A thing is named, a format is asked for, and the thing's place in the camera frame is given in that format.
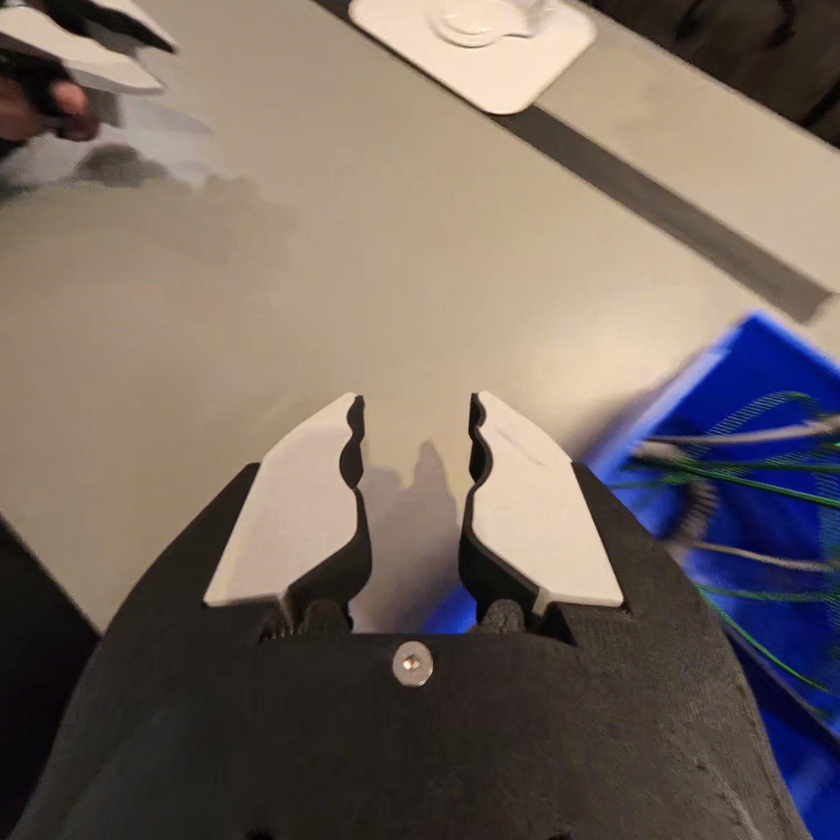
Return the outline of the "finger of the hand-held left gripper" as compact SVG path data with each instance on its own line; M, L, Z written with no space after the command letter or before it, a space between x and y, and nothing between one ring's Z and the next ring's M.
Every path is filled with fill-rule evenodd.
M46 13L46 7L2 7L2 51L13 59L39 61L60 69L83 88L115 95L154 96L164 83L123 45L143 47L127 39L103 34L96 38L73 35Z
M108 34L175 55L179 46L162 26L132 1L47 1L46 13L73 35Z

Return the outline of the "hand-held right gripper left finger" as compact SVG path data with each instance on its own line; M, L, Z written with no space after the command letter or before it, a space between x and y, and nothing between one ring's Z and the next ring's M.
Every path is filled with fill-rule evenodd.
M360 482L364 399L345 393L262 458L215 573L209 607L273 601L347 608L371 577Z

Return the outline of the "person's left hand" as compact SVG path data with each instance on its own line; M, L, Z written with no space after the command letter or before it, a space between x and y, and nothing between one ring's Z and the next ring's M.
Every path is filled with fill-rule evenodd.
M24 74L2 68L1 139L25 144L41 135L87 142L97 138L100 123L92 114L86 92L77 84L54 78L22 82Z

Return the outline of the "blue storage bin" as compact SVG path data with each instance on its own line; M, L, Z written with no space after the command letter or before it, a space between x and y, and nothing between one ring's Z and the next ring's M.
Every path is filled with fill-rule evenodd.
M584 458L730 636L813 838L838 838L838 363L755 313Z

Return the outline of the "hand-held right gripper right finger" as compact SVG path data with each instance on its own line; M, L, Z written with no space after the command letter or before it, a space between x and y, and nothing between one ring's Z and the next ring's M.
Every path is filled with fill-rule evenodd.
M510 601L525 617L554 606L618 610L624 593L573 459L490 392L469 399L471 444L459 578L476 616Z

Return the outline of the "grey desk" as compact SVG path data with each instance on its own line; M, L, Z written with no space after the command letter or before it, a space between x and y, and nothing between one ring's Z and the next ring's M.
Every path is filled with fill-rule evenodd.
M2 515L70 613L2 560L2 666L102 630L10 838L810 838L721 621L575 456L745 306L838 299L838 151L599 15L499 116L347 2L142 5L162 101L2 163ZM573 459L623 607L476 616L474 392ZM345 393L366 586L207 606Z

